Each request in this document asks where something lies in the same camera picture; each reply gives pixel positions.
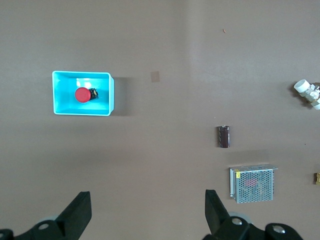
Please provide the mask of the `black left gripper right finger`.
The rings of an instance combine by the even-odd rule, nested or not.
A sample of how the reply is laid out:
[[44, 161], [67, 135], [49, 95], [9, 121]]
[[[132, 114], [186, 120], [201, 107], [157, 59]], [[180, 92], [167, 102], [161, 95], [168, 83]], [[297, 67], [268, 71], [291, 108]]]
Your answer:
[[210, 234], [205, 240], [301, 240], [292, 227], [269, 223], [261, 230], [240, 216], [231, 216], [215, 190], [205, 191], [205, 218]]

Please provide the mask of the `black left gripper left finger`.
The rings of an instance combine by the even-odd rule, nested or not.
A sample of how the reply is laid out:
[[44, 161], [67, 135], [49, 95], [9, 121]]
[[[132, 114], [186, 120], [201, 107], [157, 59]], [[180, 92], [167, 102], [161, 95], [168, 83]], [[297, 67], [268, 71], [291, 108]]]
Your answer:
[[14, 235], [11, 229], [1, 229], [2, 240], [78, 240], [92, 218], [91, 194], [80, 192], [54, 220], [44, 220], [28, 231]]

